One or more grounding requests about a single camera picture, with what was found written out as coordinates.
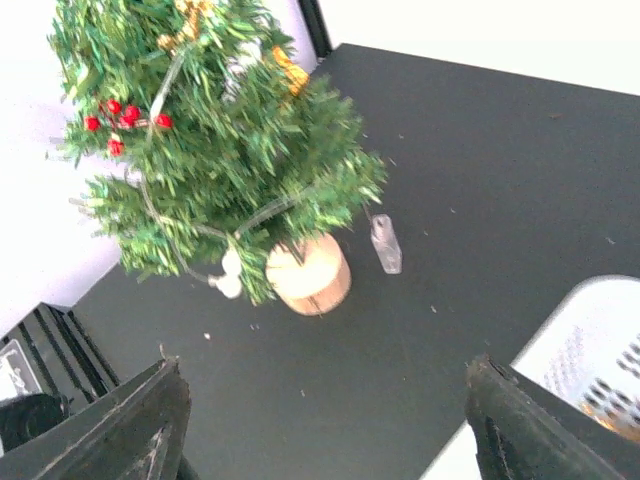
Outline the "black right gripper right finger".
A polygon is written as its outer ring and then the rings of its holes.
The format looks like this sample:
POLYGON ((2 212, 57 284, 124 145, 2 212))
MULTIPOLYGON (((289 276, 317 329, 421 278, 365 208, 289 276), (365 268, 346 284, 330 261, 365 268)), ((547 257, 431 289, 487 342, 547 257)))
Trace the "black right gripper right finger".
POLYGON ((487 355, 467 368, 465 414, 483 479, 637 479, 639 445, 487 355))

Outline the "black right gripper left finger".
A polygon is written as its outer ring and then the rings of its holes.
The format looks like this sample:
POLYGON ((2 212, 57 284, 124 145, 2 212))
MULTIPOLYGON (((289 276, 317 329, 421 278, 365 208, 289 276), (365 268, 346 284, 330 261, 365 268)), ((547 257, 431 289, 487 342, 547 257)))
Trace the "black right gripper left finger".
POLYGON ((188 479, 189 385, 168 357, 82 411, 63 396, 1 404, 4 479, 188 479))

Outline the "white plastic mesh basket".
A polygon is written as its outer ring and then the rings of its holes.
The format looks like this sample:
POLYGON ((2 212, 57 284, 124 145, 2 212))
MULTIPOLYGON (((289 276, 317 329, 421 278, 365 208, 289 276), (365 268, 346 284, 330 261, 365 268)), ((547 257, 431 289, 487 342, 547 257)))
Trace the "white plastic mesh basket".
POLYGON ((639 280, 577 285, 512 367, 602 427, 639 441, 639 280))

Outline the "small green christmas tree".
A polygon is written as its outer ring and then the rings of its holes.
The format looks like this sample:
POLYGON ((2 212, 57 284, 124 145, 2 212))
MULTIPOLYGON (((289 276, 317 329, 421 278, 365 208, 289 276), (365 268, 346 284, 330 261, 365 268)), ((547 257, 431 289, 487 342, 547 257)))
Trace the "small green christmas tree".
POLYGON ((214 2, 174 55, 156 45, 182 27, 174 1, 58 2, 49 43, 76 112, 61 151, 120 167, 89 181, 81 207, 125 269, 186 274, 260 304, 275 296, 269 255, 291 248, 303 260, 311 238, 349 227, 380 201, 386 168, 326 79, 290 92, 272 48, 290 58, 293 41, 262 2, 214 2), (109 99, 147 119, 167 114, 173 127, 120 130, 124 154, 111 156, 111 129, 83 126, 109 99))

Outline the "red berry pick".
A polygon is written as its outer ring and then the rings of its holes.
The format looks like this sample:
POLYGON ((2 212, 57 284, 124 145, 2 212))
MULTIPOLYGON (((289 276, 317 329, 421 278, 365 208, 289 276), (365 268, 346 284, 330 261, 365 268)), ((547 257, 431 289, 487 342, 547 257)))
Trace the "red berry pick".
POLYGON ((114 157, 124 154, 125 144, 119 135, 120 130, 141 129, 143 127, 159 127, 161 129, 171 129, 173 120, 164 113, 159 113, 151 119, 144 118, 142 111, 135 105, 122 104, 109 99, 104 104, 99 105, 98 115, 88 115, 83 118, 83 126, 89 132, 97 132, 102 127, 109 127, 111 134, 107 140, 107 153, 114 157))

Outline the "gold gift box ornament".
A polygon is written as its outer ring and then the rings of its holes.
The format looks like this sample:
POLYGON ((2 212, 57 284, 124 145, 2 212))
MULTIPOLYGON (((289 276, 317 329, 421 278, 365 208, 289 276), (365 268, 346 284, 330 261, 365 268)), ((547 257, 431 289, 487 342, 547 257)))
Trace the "gold gift box ornament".
POLYGON ((288 80, 290 92, 293 95, 298 95, 309 82, 308 73, 299 65, 292 62, 281 47, 274 46, 272 48, 272 55, 276 64, 283 70, 288 80))

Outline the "gold glitter sprig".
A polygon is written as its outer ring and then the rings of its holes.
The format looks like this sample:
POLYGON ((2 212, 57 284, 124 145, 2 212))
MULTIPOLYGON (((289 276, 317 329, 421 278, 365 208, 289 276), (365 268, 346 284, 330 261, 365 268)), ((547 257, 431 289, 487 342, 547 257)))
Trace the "gold glitter sprig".
POLYGON ((211 0, 175 0, 174 6, 184 17, 181 29, 172 35, 162 34, 156 45, 172 55, 186 41, 195 41, 199 35, 200 18, 209 18, 215 10, 215 2, 211 0))

